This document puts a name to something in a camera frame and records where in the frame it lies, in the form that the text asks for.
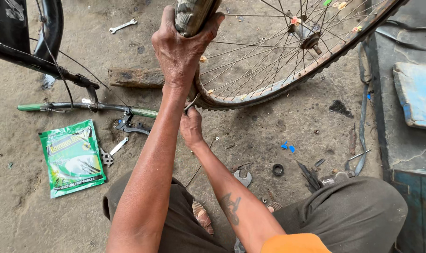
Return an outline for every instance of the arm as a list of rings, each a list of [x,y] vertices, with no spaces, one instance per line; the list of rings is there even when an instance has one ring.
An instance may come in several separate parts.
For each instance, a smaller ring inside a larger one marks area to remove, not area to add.
[[[202,137],[202,118],[194,107],[182,115],[180,133],[206,171],[227,220],[247,252],[260,252],[274,235],[286,234],[271,212],[214,155]]]
[[[163,98],[151,134],[138,158],[112,221],[106,252],[157,252],[169,205],[177,130],[200,56],[224,16],[184,38],[174,26],[174,8],[164,9],[152,45],[165,75]]]

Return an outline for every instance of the hand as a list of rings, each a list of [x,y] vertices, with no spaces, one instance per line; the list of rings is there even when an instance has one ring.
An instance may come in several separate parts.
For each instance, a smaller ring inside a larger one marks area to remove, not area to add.
[[[194,106],[188,109],[188,113],[183,112],[182,119],[180,120],[180,135],[185,140],[185,144],[191,150],[201,143],[205,143],[204,137],[202,137],[202,116],[194,108]]]
[[[152,46],[165,76],[165,88],[188,93],[198,62],[208,44],[216,37],[223,13],[214,14],[201,32],[185,38],[177,32],[174,24],[174,8],[166,6],[161,25],[152,35]]]

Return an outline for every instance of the brown pants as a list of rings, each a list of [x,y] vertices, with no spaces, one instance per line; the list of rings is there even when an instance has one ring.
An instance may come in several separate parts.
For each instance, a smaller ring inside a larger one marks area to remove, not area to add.
[[[116,181],[104,197],[110,220],[131,172]],[[173,178],[160,253],[228,252],[193,216],[193,196]],[[333,253],[387,253],[407,215],[407,205],[388,183],[359,176],[335,183],[273,213],[287,234],[313,233]]]

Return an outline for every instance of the orange sleeve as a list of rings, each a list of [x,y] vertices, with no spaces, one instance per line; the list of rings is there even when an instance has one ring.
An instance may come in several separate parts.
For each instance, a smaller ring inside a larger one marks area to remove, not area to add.
[[[267,240],[261,253],[330,253],[315,234],[276,235]]]

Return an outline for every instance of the forearm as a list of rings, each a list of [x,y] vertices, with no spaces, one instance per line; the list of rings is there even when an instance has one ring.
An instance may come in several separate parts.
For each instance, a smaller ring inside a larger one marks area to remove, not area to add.
[[[184,91],[164,90],[154,127],[118,204],[107,251],[119,252],[130,249],[129,245],[157,252],[168,211],[177,132],[186,97]]]
[[[260,252],[267,239],[285,234],[269,210],[229,172],[205,142],[192,150],[204,167],[222,210],[248,252]]]

